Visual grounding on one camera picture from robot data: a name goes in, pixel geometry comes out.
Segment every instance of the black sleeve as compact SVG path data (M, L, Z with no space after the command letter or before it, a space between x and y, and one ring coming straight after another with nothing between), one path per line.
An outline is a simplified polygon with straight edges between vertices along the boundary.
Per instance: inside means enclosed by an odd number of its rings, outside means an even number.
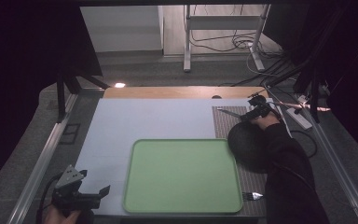
M282 124L268 126L265 135L267 153L274 164L266 183L267 223L329 223L301 145Z

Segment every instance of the green tray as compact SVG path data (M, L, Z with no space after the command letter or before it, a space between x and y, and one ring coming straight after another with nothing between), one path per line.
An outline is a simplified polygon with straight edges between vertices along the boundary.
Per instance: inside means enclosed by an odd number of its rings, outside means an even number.
M123 206L131 213L238 212L241 187L227 140L138 140Z

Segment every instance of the white wall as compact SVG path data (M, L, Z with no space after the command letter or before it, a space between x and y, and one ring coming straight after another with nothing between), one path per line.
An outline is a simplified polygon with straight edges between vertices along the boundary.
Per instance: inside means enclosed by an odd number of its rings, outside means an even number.
M82 7L81 12L96 52L162 49L158 6Z

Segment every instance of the bright light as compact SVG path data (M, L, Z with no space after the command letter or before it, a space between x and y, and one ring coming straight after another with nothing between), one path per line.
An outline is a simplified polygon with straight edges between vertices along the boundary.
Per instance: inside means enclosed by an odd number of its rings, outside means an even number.
M118 82L118 83L115 84L115 87L116 87L116 88L123 88L123 87L125 87L125 86L126 86L125 83L120 83L120 82Z

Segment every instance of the power strip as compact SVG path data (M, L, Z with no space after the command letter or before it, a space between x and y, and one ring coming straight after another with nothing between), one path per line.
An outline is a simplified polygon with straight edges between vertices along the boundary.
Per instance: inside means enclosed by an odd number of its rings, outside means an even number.
M295 113L294 108L287 109L286 112L294 119L304 130L310 129L312 125L300 114Z

